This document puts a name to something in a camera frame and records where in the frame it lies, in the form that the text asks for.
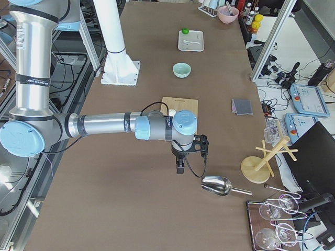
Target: white plate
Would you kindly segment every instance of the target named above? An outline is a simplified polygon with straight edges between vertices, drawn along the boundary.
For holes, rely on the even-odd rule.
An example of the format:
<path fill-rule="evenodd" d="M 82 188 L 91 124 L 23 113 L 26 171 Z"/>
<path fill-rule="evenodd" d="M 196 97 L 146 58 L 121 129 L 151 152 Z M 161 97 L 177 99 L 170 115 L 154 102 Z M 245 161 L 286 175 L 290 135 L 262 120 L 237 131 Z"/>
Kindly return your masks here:
<path fill-rule="evenodd" d="M 198 43 L 186 44 L 183 40 Z M 204 33 L 201 30 L 190 30 L 188 34 L 179 31 L 178 49 L 181 51 L 203 51 L 204 50 Z"/>

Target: black monitor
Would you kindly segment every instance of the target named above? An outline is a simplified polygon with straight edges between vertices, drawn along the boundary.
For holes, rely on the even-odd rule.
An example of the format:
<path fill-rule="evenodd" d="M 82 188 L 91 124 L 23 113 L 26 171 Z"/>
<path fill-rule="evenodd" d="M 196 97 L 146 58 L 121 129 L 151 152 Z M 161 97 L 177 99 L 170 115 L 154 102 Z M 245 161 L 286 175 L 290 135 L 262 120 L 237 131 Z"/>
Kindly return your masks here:
<path fill-rule="evenodd" d="M 290 149 L 297 161 L 284 154 L 298 185 L 307 199 L 330 193 L 335 197 L 335 139 L 317 122 Z M 335 201 L 315 208 L 328 232 L 335 238 Z"/>

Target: white floor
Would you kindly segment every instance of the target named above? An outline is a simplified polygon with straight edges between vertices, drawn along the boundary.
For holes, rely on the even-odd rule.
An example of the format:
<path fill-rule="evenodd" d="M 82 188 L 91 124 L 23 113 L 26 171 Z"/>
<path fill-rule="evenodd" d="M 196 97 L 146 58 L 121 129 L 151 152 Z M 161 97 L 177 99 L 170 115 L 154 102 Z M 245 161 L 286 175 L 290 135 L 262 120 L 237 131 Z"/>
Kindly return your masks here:
<path fill-rule="evenodd" d="M 267 39 L 274 22 L 275 18 L 273 17 L 264 18 L 262 26 L 257 34 L 257 40 L 265 41 Z M 293 18 L 289 18 L 286 21 L 285 26 L 276 42 L 278 48 L 277 50 L 273 50 L 271 54 L 276 56 L 278 59 L 276 62 L 272 63 L 272 65 L 277 67 L 280 66 L 280 71 L 290 72 L 294 64 L 296 62 L 300 62 L 298 75 L 296 75 L 296 78 L 298 79 L 296 83 L 307 85 L 309 80 L 308 78 L 311 78 L 311 74 L 313 74 L 313 72 L 319 67 L 320 61 L 317 60 L 317 56 L 314 54 L 312 48 Z M 284 120 L 286 113 L 297 113 L 297 111 L 293 107 L 291 100 L 289 101 L 289 104 L 287 103 L 289 92 L 282 89 L 279 84 L 274 82 L 276 78 L 276 74 L 272 73 L 270 76 L 263 76 L 262 79 L 259 78 L 256 81 L 256 84 L 259 90 L 260 101 L 272 100 L 273 104 L 277 103 L 274 105 L 275 111 L 273 116 Z M 326 102 L 335 101 L 335 94 L 324 93 L 322 88 L 320 88 L 320 90 L 323 94 L 328 95 L 323 96 Z M 329 118 L 319 118 L 319 121 L 331 134 L 335 134 L 335 104 L 328 104 L 327 107 L 331 116 Z M 291 171 L 289 170 L 285 159 L 281 154 L 278 156 L 280 160 L 277 159 L 277 163 L 278 166 L 280 165 L 280 172 L 284 186 L 290 191 L 298 191 L 299 188 L 292 178 Z M 325 230 L 326 228 L 322 224 L 321 226 L 310 228 L 308 232 L 312 233 L 314 236 L 318 236 Z M 308 250 L 314 250 L 320 245 L 316 240 L 305 242 L 305 244 L 307 245 Z"/>

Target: wooden cutting board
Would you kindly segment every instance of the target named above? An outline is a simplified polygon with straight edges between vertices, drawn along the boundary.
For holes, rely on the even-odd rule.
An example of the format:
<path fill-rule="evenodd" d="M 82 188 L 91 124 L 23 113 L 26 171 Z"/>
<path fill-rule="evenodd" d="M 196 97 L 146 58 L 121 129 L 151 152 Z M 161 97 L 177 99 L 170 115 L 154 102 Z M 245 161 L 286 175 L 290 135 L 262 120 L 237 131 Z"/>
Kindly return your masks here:
<path fill-rule="evenodd" d="M 169 109 L 189 110 L 198 117 L 198 100 L 196 99 L 163 97 L 162 102 L 166 103 Z M 161 112 L 167 115 L 165 105 L 161 106 Z"/>

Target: black water bottle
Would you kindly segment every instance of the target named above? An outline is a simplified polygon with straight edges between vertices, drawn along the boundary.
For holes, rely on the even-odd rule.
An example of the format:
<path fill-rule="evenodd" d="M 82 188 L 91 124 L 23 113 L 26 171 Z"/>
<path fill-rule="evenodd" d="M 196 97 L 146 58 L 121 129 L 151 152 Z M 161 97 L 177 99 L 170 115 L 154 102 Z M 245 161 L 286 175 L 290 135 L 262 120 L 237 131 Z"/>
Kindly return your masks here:
<path fill-rule="evenodd" d="M 322 63 L 314 73 L 313 77 L 308 81 L 308 85 L 317 86 L 327 76 L 335 64 L 334 60 L 328 59 L 325 63 Z"/>

